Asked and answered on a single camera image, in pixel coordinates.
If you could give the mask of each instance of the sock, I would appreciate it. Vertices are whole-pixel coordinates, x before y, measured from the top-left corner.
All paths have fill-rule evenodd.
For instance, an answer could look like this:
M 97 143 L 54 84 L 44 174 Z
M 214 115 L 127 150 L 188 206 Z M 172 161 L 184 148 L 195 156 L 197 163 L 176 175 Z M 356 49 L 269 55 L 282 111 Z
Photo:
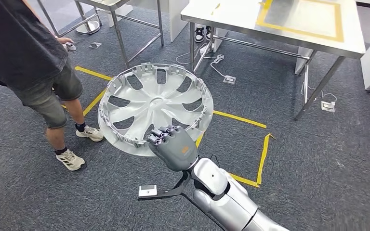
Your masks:
M 83 124 L 75 124 L 77 131 L 84 132 L 84 128 L 86 127 L 86 123 Z
M 55 150 L 54 152 L 56 153 L 56 155 L 61 155 L 61 154 L 63 154 L 65 151 L 67 151 L 67 147 L 65 146 L 65 148 L 64 149 L 62 149 L 62 150 Z

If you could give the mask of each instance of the gray carpet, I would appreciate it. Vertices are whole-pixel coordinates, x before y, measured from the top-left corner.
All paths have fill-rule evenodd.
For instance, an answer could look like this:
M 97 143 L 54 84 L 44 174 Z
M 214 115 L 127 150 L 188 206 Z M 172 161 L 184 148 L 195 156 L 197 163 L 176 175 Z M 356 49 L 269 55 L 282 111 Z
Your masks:
M 137 8 L 131 16 L 157 20 L 155 12 Z M 166 46 L 155 42 L 132 65 L 170 64 L 188 51 L 188 27 L 170 43 L 167 15 L 163 20 Z M 157 34 L 129 21 L 120 25 L 129 55 Z M 228 35 L 288 51 L 297 49 L 238 33 Z M 78 48 L 70 54 L 74 65 L 109 76 L 125 69 L 112 28 L 104 26 L 90 36 L 75 32 L 69 36 Z M 91 42 L 103 45 L 93 50 L 88 48 Z M 345 60 L 325 88 L 338 97 L 336 113 L 321 111 L 318 99 L 295 122 L 302 81 L 293 74 L 295 59 L 228 42 L 218 53 L 225 59 L 217 68 L 237 77 L 237 82 L 224 84 L 209 63 L 203 63 L 197 75 L 210 89 L 215 110 L 268 128 L 214 115 L 200 154 L 216 154 L 221 167 L 256 180 L 263 138 L 271 132 L 276 140 L 269 142 L 262 185 L 244 185 L 260 209 L 290 230 L 370 231 L 370 95 L 363 90 L 359 61 Z M 322 52 L 315 56 L 310 86 L 316 86 L 335 58 Z M 84 85 L 81 102 L 86 107 L 107 82 L 77 74 Z M 96 111 L 97 106 L 86 116 L 93 126 L 97 126 Z M 107 141 L 77 138 L 70 121 L 67 145 L 86 160 L 83 169 L 70 172 L 55 159 L 44 129 L 37 113 L 0 87 L 0 231 L 219 230 L 184 198 L 136 200 L 138 185 L 166 189 L 181 177 L 157 158 L 125 154 Z

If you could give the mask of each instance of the sneaker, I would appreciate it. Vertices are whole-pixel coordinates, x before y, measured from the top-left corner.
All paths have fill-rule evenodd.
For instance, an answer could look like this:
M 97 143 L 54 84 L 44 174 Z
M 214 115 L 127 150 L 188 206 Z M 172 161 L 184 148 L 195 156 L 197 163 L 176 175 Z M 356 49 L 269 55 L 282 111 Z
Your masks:
M 92 128 L 92 127 L 89 127 L 89 126 L 86 126 L 84 128 L 83 132 L 80 132 L 80 131 L 76 130 L 76 135 L 78 137 L 90 138 L 94 142 L 99 142 L 104 138 L 104 135 L 102 134 L 100 129 Z
M 211 26 L 206 26 L 206 40 L 210 41 L 211 40 L 211 34 L 212 34 L 212 27 Z
M 195 30 L 195 42 L 202 42 L 203 39 L 203 27 L 197 27 Z
M 67 149 L 63 154 L 56 155 L 56 158 L 61 161 L 70 171 L 76 171 L 85 163 L 83 158 L 76 156 L 69 149 Z

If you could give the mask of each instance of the person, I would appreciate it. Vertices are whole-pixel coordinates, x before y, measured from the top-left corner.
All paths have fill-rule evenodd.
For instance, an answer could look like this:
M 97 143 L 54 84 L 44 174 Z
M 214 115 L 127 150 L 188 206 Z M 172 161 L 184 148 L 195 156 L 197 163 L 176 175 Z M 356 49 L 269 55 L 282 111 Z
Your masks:
M 56 158 L 74 171 L 85 162 L 65 145 L 67 116 L 56 95 L 76 122 L 78 137 L 98 142 L 103 134 L 85 124 L 83 87 L 62 45 L 66 42 L 73 41 L 52 35 L 26 0 L 0 0 L 0 85 L 43 116 Z
M 197 28 L 195 29 L 195 42 L 200 43 L 203 42 L 205 39 L 207 41 L 211 40 L 211 33 L 212 27 L 211 26 L 204 26 L 201 24 L 196 25 Z

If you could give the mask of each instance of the black bracket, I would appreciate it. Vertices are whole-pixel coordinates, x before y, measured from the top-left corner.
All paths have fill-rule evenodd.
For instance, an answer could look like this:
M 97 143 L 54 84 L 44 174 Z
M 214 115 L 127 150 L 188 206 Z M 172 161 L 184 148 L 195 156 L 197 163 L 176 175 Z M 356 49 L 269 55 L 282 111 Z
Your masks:
M 168 191 L 165 191 L 161 194 L 153 195 L 153 196 L 139 196 L 139 201 L 145 201 L 145 200 L 157 200 L 157 199 L 165 199 L 165 198 L 171 198 L 174 196 L 181 195 L 186 185 L 189 183 L 189 180 L 191 180 L 191 175 L 187 171 L 182 171 L 182 178 L 176 183 L 176 185 Z

